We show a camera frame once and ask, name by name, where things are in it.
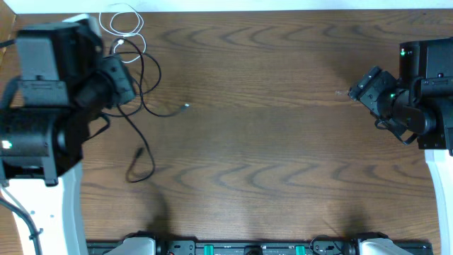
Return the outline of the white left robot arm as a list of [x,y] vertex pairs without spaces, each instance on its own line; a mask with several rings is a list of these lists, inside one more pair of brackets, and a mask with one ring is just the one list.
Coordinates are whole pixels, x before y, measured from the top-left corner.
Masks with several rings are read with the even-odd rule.
[[104,109],[135,98],[132,77],[88,14],[28,25],[12,44],[21,74],[1,98],[1,204],[24,254],[86,254],[82,146]]

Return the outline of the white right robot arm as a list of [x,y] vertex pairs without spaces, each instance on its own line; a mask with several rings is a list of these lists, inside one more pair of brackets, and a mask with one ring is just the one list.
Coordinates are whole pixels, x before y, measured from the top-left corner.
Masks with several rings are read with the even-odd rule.
[[378,66],[348,96],[369,109],[374,125],[424,151],[435,189],[440,251],[452,253],[452,39],[403,42],[399,77]]

